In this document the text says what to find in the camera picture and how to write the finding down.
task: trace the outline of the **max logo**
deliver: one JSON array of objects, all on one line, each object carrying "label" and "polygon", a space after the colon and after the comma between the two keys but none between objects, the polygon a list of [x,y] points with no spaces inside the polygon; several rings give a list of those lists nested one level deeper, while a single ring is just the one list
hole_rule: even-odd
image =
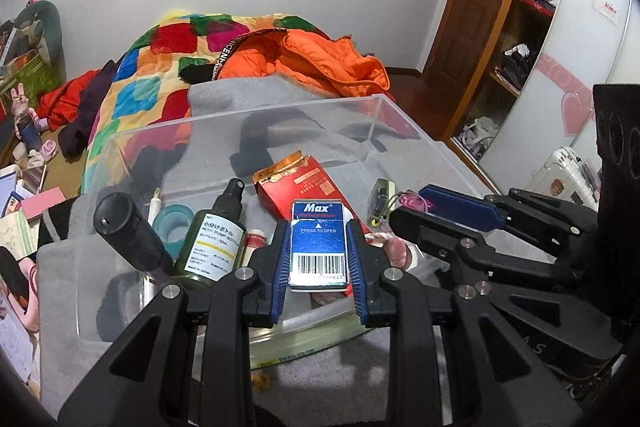
[{"label": "max logo", "polygon": [[303,212],[329,212],[329,205],[307,203]]}]

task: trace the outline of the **sticker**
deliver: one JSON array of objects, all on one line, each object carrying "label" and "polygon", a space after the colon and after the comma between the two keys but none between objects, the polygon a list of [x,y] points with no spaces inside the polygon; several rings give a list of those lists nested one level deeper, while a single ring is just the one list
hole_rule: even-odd
[{"label": "sticker", "polygon": [[609,19],[614,24],[618,24],[620,20],[620,12],[613,7],[607,0],[595,0],[593,2],[593,8],[602,13],[607,19]]},{"label": "sticker", "polygon": [[228,219],[205,215],[184,269],[212,281],[222,279],[234,269],[243,235]]},{"label": "sticker", "polygon": [[551,187],[549,190],[551,191],[552,196],[559,196],[560,194],[562,194],[562,192],[564,192],[564,184],[562,183],[562,180],[556,178],[551,183]]}]

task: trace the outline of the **white suitcase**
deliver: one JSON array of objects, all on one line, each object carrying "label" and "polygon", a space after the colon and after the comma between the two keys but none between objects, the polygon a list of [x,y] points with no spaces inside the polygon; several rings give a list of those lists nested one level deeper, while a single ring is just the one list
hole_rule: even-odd
[{"label": "white suitcase", "polygon": [[525,190],[574,201],[598,210],[598,187],[587,164],[571,147],[562,147],[546,160]]}]

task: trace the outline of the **barcode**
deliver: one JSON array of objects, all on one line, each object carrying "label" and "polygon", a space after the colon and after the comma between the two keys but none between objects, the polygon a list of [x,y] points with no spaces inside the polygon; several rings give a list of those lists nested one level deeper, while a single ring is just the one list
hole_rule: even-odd
[{"label": "barcode", "polygon": [[331,184],[331,182],[326,181],[320,184],[320,189],[322,190],[322,192],[324,192],[325,196],[328,196],[334,191],[334,186]]},{"label": "barcode", "polygon": [[344,275],[343,255],[300,255],[298,273]]}]

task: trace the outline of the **pink heart decal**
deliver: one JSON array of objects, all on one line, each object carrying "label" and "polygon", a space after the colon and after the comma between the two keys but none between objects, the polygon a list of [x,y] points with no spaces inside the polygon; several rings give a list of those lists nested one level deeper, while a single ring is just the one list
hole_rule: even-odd
[{"label": "pink heart decal", "polygon": [[562,121],[564,122],[565,136],[577,136],[590,116],[591,108],[582,105],[577,93],[565,93],[562,97]]}]

